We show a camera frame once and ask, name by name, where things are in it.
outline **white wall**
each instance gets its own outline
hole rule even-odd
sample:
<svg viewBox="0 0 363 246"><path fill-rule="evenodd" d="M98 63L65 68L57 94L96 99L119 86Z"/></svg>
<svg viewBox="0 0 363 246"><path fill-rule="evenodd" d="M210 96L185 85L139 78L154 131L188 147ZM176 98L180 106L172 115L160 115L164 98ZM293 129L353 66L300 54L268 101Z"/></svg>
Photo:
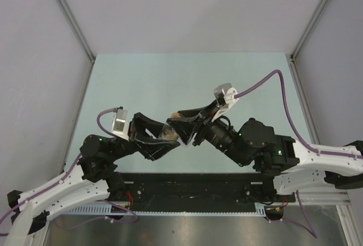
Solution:
<svg viewBox="0 0 363 246"><path fill-rule="evenodd" d="M95 53L291 53L319 0L68 0Z"/></svg>
<svg viewBox="0 0 363 246"><path fill-rule="evenodd" d="M320 140L363 140L363 1L331 0L297 58ZM363 229L363 189L349 192Z"/></svg>
<svg viewBox="0 0 363 246"><path fill-rule="evenodd" d="M60 169L91 64L55 0L0 0L0 10L2 215L9 191Z"/></svg>

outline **gray wall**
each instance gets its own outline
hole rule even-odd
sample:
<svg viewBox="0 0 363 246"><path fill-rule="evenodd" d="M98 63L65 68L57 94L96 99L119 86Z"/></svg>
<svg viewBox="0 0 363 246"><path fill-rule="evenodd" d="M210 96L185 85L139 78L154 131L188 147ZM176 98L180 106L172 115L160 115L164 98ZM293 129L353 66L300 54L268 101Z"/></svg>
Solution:
<svg viewBox="0 0 363 246"><path fill-rule="evenodd" d="M0 0L0 214L60 169L91 63L55 0ZM7 220L0 230L8 231Z"/></svg>
<svg viewBox="0 0 363 246"><path fill-rule="evenodd" d="M297 58L320 140L363 140L363 0L331 0ZM363 229L363 189L349 192Z"/></svg>

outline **white tabletop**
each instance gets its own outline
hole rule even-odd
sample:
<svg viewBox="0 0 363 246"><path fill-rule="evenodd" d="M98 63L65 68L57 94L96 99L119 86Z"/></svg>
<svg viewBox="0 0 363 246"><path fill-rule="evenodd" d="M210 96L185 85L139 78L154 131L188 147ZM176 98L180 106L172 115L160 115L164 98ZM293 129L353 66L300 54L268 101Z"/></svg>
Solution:
<svg viewBox="0 0 363 246"><path fill-rule="evenodd" d="M100 54L77 123L66 163L69 168L89 134L105 135L96 124L104 109L123 106L128 119L134 113L165 122L171 113L204 107L214 100L213 90L230 82L244 91L274 69L285 78L293 121L310 141L302 109L283 53ZM227 113L238 130L250 117L273 126L276 134L291 135L278 76L241 98ZM111 129L113 114L102 118ZM181 146L157 161L136 153L116 161L121 172L252 172L252 165L238 167L207 141L199 147Z"/></svg>

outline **robotic arm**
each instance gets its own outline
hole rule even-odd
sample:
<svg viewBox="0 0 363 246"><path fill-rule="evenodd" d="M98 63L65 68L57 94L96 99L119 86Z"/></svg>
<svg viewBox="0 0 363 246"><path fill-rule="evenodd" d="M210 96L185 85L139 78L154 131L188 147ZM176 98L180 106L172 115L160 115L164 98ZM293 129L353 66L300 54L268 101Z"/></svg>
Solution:
<svg viewBox="0 0 363 246"><path fill-rule="evenodd" d="M15 212L9 239L16 237L14 229L21 217L30 220L26 234L31 234L47 221L84 203L121 200L128 184L121 173L114 171L114 162L135 152L148 160L158 160L180 146L178 140L194 146L206 140L240 167L254 162L254 169L271 181L271 188L263 191L272 196L270 200L311 186L363 187L363 142L346 147L308 145L301 139L276 135L273 127L254 118L235 130L224 114L238 101L236 94L231 84L223 84L214 90L216 99L209 105L179 111L166 124L141 113L129 122L127 111L117 108L112 125L117 137L89 135L80 148L82 157L68 172L28 192L14 190L8 194ZM295 169L300 170L282 174Z"/></svg>

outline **shiny floor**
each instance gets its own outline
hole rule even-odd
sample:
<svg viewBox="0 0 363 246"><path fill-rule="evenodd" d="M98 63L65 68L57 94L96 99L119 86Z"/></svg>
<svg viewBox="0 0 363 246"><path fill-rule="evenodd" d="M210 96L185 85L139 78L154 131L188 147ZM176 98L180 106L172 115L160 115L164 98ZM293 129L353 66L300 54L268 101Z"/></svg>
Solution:
<svg viewBox="0 0 363 246"><path fill-rule="evenodd" d="M318 234L313 238L291 223L271 223L257 217L140 217L136 223L117 224L98 220L70 231L51 223L44 245L347 245L335 206L308 206L307 213ZM285 218L306 225L298 206L288 207ZM73 226L89 216L61 216L61 226Z"/></svg>

